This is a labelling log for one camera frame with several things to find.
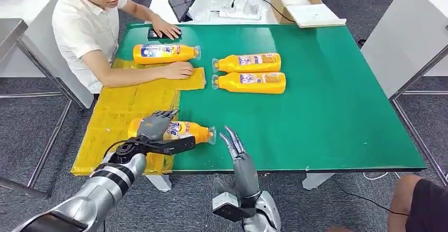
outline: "black shorts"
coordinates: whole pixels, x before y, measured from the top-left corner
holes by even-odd
[[[448,189],[426,179],[417,182],[406,232],[448,232]]]

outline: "smartphone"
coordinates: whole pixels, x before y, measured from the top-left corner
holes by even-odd
[[[162,37],[160,38],[157,33],[155,32],[154,29],[150,29],[148,30],[148,40],[151,39],[164,39],[164,38],[169,38],[167,35],[165,35],[165,33],[162,32]]]

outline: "man's left hand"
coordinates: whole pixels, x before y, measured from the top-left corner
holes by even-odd
[[[167,35],[171,40],[175,38],[179,38],[181,34],[181,30],[178,26],[172,25],[166,21],[164,21],[160,16],[154,17],[152,20],[153,28],[157,33],[158,37],[162,37],[162,33]]]

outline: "cable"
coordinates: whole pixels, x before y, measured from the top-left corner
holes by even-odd
[[[277,11],[281,16],[283,16],[283,18],[287,19],[287,20],[290,21],[290,22],[295,22],[295,21],[289,19],[288,17],[284,16],[284,15],[283,15],[279,10],[277,10],[277,9],[276,9],[276,8],[269,2],[269,1],[267,1],[267,0],[262,0],[262,1],[266,2],[267,4],[269,4],[273,9],[275,9],[275,11]],[[232,1],[232,5],[231,5],[231,7],[234,7],[234,5],[235,5],[235,0]]]
[[[389,174],[389,172],[386,172],[386,173],[384,173],[384,174],[382,174],[382,175],[380,175],[379,177],[376,177],[376,178],[370,178],[370,177],[366,176],[366,173],[365,173],[365,172],[362,173],[362,175],[363,175],[367,180],[372,180],[372,181],[373,181],[373,180],[380,179],[380,178],[383,178],[383,177],[387,176],[387,174]]]
[[[345,194],[347,194],[347,195],[355,196],[355,197],[358,197],[358,198],[360,198],[360,199],[370,201],[370,202],[374,203],[376,206],[381,207],[381,208],[383,208],[384,210],[387,210],[387,211],[391,212],[391,213],[394,214],[394,215],[409,216],[409,215],[404,214],[404,213],[402,213],[402,212],[394,212],[394,211],[391,211],[390,209],[383,207],[382,205],[376,203],[375,201],[373,201],[373,200],[371,200],[371,199],[364,198],[364,197],[361,197],[361,196],[356,195],[356,194],[353,194],[353,193],[348,193],[348,192],[346,192],[346,191],[341,187],[341,185],[338,183],[338,181],[337,181],[334,177],[332,177],[332,178],[334,179],[335,183],[338,185],[339,189],[340,189],[342,192],[344,192]]]
[[[382,175],[380,175],[379,177],[376,177],[376,178],[370,178],[370,177],[366,176],[366,173],[365,173],[365,172],[362,173],[362,175],[364,176],[365,179],[367,179],[367,180],[371,180],[371,181],[373,181],[373,180],[377,180],[377,179],[380,179],[380,178],[383,178],[383,177],[385,177],[387,174],[389,174],[389,172],[386,172],[386,173],[384,173],[384,174],[382,174]],[[398,179],[401,178],[400,175],[399,175],[397,172],[394,172],[394,174],[398,177]]]
[[[112,145],[110,145],[110,147],[108,147],[108,148],[106,149],[106,151],[104,152],[104,155],[102,156],[102,158],[104,159],[104,157],[106,157],[106,155],[107,155],[107,152],[109,152],[109,150],[110,150],[112,147],[114,147],[116,144],[120,144],[120,143],[135,143],[135,144],[140,144],[140,145],[144,145],[144,146],[152,147],[152,148],[155,148],[155,149],[160,148],[160,147],[158,147],[158,146],[151,145],[151,144],[148,144],[148,143],[145,143],[145,142],[141,142],[141,141],[121,140],[121,141],[114,142]]]

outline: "silver robotic arm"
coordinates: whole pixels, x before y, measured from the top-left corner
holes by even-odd
[[[144,172],[147,153],[172,155],[195,148],[194,137],[175,141],[161,140],[177,113],[178,110],[159,111],[144,118],[137,136],[122,141],[124,144],[114,153],[105,155],[102,163],[93,171],[78,193],[51,210],[34,216],[13,231],[97,231],[135,179]]]
[[[225,126],[229,136],[220,133],[226,142],[234,163],[237,188],[241,198],[234,191],[218,181],[216,187],[221,193],[213,198],[213,213],[231,221],[242,220],[245,232],[277,232],[281,229],[280,215],[274,199],[267,191],[261,191],[254,162],[246,152],[238,135]]]

